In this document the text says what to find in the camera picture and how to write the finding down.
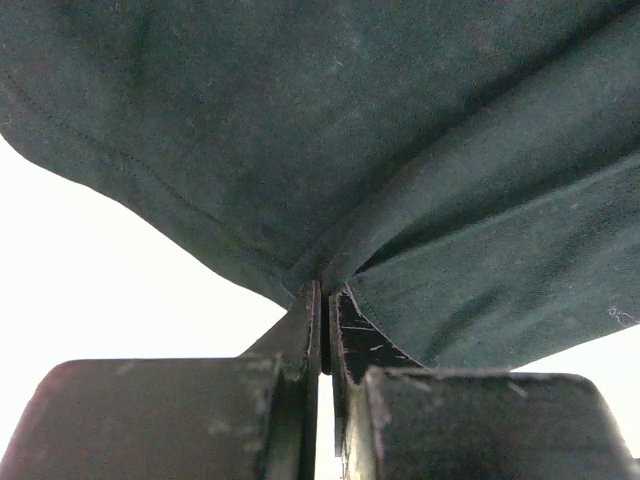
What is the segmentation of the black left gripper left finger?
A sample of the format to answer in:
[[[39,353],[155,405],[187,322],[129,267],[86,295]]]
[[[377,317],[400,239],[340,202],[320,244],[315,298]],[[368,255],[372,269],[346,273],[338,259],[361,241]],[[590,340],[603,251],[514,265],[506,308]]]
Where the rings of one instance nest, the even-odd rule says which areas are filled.
[[[54,367],[1,461],[5,479],[310,479],[321,291],[235,358],[107,359]]]

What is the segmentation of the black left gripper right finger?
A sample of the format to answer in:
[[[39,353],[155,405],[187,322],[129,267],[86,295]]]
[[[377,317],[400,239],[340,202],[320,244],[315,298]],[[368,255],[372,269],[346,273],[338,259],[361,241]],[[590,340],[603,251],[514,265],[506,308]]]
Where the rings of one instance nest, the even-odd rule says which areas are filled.
[[[347,479],[635,479],[596,386],[574,374],[429,369],[344,291],[327,302]]]

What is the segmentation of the black t-shirt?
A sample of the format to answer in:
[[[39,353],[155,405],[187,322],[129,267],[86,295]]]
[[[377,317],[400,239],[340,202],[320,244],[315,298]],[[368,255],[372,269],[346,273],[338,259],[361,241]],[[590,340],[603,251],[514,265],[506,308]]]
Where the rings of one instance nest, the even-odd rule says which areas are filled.
[[[635,1],[5,1],[1,133],[428,366],[639,317]]]

